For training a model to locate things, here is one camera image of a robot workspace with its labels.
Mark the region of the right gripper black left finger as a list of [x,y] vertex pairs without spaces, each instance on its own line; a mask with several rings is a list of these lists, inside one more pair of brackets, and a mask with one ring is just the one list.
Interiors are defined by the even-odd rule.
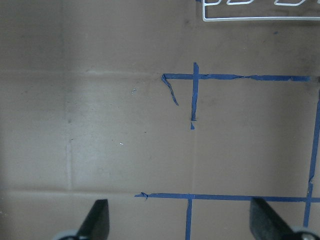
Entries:
[[106,240],[110,232],[109,203],[107,199],[94,202],[75,235],[76,240]]

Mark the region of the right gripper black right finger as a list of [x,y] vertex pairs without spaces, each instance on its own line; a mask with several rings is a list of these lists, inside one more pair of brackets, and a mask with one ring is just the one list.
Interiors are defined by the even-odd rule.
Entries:
[[255,240],[288,240],[295,233],[263,199],[250,200],[250,231]]

